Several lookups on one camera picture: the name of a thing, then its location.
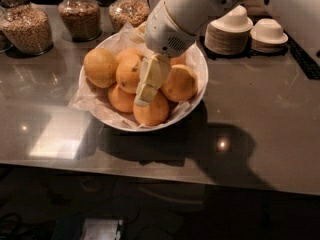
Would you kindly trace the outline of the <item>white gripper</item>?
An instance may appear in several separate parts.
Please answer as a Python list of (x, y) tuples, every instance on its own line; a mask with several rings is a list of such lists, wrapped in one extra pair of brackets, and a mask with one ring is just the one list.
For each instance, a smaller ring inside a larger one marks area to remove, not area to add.
[(194, 44), (196, 37), (175, 23), (161, 0), (148, 16), (147, 23), (134, 28), (129, 38), (134, 43), (145, 42), (147, 48), (156, 53), (142, 60), (134, 100), (137, 106), (146, 107), (153, 101), (171, 70), (169, 57), (182, 55)]

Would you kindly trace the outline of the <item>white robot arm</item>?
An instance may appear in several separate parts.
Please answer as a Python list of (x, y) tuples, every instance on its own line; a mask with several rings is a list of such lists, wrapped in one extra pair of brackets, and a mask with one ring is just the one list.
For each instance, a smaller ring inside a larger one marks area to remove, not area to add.
[[(161, 0), (148, 16), (144, 40), (155, 53), (141, 64), (135, 104), (149, 105), (170, 70), (203, 25), (226, 15), (244, 0)], [(294, 58), (309, 71), (320, 67), (320, 0), (254, 0), (277, 19), (293, 39)]]

